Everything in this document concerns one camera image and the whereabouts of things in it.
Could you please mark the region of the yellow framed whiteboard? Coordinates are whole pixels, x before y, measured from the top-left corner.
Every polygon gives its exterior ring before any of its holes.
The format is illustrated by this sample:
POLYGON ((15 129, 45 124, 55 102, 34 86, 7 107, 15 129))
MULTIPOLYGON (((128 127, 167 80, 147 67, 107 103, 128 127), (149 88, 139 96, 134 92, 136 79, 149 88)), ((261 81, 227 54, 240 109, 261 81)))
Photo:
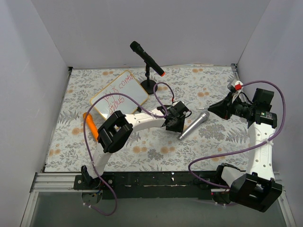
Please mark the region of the yellow framed whiteboard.
POLYGON ((91 98, 93 105, 99 98, 109 95, 94 105, 96 111, 107 119, 113 112, 120 110, 124 114, 132 114, 149 98, 148 93, 143 89, 133 74, 126 70, 105 88, 101 89, 91 98))

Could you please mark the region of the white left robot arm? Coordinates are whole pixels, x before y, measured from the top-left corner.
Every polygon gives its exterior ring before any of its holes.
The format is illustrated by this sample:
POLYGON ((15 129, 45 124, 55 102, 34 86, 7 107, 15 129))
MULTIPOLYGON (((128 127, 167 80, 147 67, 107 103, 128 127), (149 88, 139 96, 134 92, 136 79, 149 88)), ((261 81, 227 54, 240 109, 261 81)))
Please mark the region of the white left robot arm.
POLYGON ((147 113, 122 114, 115 111, 98 129, 98 145, 92 164, 81 167, 82 181, 90 188, 100 186, 106 164, 111 155, 121 150, 132 133, 149 129, 165 128, 167 131, 183 132, 186 114, 191 112, 183 102, 157 107, 147 113))

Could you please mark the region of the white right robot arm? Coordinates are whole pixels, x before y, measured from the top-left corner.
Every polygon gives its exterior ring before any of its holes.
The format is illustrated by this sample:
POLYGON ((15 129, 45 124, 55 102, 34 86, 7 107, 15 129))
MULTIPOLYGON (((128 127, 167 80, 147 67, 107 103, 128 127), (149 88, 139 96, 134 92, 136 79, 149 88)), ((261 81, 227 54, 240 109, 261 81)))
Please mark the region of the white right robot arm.
POLYGON ((249 139, 252 146, 262 142, 264 145, 249 151, 247 170, 222 163, 214 176, 215 184, 220 188, 229 186, 229 199, 240 205, 265 212, 282 193, 282 185, 275 182, 272 169, 272 147, 268 141, 277 127, 277 115, 272 113, 273 91, 256 89, 251 103, 229 92, 220 102, 211 105, 208 111, 228 120, 232 115, 244 118, 248 122, 249 139))

